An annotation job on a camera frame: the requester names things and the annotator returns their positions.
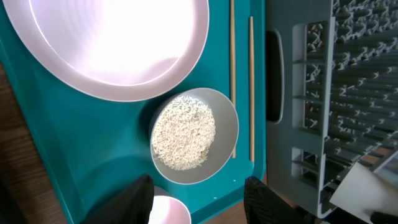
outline white rice grain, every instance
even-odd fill
[[[180,96],[160,114],[151,144],[165,165],[187,170],[206,160],[215,134],[211,109],[196,98]]]

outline teal tray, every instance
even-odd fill
[[[244,180],[266,169],[265,0],[235,1],[236,159],[195,185],[165,180],[150,158],[148,124],[156,106],[196,87],[229,95],[229,0],[210,1],[210,29],[201,59],[170,92],[152,100],[117,103],[80,93],[49,73],[29,53],[0,7],[0,59],[37,150],[69,223],[80,223],[98,205],[143,173],[187,205],[193,223],[203,222],[243,199]],[[256,56],[256,160],[249,160],[249,16],[254,18]]]

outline chopstick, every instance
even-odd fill
[[[253,17],[250,17],[249,28],[250,53],[250,161],[254,162],[254,27]]]
[[[235,5],[234,0],[230,2],[229,18],[229,89],[231,101],[236,107],[236,51],[235,51]],[[236,148],[232,152],[232,158],[236,157]]]

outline white plate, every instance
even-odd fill
[[[205,46],[207,0],[3,0],[32,55],[66,84],[113,101],[169,91]]]

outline dish rack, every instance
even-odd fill
[[[267,47],[268,183],[324,218],[397,152],[398,1],[268,1]]]

